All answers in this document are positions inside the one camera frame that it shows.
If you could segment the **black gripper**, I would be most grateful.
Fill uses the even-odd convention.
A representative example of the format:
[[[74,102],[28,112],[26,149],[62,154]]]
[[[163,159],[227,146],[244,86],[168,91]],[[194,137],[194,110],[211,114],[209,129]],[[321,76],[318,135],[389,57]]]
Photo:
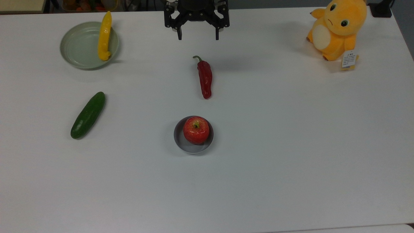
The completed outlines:
[[[219,33],[230,26],[229,3],[227,0],[166,0],[164,23],[166,28],[176,32],[182,40],[183,19],[191,22],[215,22],[215,39]]]

